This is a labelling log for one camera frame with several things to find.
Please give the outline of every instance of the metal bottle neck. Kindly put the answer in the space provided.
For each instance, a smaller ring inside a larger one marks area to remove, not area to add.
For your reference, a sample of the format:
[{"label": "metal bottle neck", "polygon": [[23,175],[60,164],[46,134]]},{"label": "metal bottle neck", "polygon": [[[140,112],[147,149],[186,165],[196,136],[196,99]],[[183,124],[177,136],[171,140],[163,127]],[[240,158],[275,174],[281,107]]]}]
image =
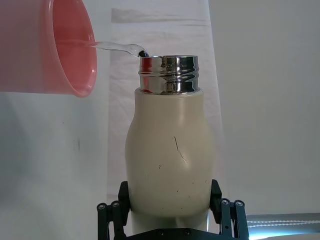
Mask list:
[{"label": "metal bottle neck", "polygon": [[156,95],[182,95],[200,90],[197,56],[140,58],[140,89]]}]

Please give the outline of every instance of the black base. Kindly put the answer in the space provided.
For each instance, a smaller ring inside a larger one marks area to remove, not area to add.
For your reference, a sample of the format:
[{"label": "black base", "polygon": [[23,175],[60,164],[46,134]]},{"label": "black base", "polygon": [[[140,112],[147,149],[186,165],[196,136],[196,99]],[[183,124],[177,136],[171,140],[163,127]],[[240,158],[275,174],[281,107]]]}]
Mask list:
[{"label": "black base", "polygon": [[124,181],[119,189],[118,201],[112,202],[111,205],[100,203],[97,206],[98,240],[110,240],[110,222],[113,222],[114,240],[249,240],[244,202],[230,202],[221,197],[219,184],[213,179],[209,207],[215,222],[220,225],[219,234],[191,228],[159,228],[126,236],[124,226],[127,224],[131,207],[128,182]]}]

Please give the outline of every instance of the cream bottle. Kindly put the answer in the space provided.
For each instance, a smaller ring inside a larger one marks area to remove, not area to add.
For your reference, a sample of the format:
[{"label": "cream bottle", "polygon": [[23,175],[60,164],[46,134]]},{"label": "cream bottle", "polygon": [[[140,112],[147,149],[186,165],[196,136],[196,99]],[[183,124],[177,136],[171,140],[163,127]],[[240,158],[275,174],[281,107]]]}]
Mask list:
[{"label": "cream bottle", "polygon": [[207,230],[215,148],[197,56],[141,57],[125,159],[133,233]]}]

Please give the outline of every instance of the bolt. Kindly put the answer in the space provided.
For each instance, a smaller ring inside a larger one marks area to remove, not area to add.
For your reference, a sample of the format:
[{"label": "bolt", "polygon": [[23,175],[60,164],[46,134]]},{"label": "bolt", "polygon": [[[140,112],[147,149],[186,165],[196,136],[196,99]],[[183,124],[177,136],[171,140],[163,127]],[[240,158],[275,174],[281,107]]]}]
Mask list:
[{"label": "bolt", "polygon": [[99,209],[99,210],[102,210],[102,209],[104,209],[105,207],[106,207],[105,205],[100,204],[100,205],[98,206],[98,209]]},{"label": "bolt", "polygon": [[157,231],[157,234],[160,235],[160,236],[163,236],[163,235],[165,235],[165,232],[162,229],[159,229]]},{"label": "bolt", "polygon": [[115,201],[114,203],[112,203],[112,207],[117,208],[119,207],[120,203],[118,201]]},{"label": "bolt", "polygon": [[228,205],[228,204],[229,204],[229,201],[228,201],[227,199],[223,199],[221,202],[222,202],[223,204],[225,204],[225,205]]},{"label": "bolt", "polygon": [[186,228],[186,229],[184,230],[184,234],[187,235],[187,236],[189,236],[189,235],[191,234],[191,230],[190,230],[189,228]]},{"label": "bolt", "polygon": [[244,205],[242,201],[236,201],[235,204],[238,205],[239,207],[242,207]]}]

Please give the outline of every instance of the pink cup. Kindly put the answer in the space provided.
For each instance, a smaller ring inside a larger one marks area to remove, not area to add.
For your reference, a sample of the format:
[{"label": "pink cup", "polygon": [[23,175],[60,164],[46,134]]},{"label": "pink cup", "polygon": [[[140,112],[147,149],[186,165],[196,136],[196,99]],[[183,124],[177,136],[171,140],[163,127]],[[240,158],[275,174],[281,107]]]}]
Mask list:
[{"label": "pink cup", "polygon": [[0,18],[0,92],[91,93],[96,49],[56,45],[95,41],[81,0],[1,0]]}]

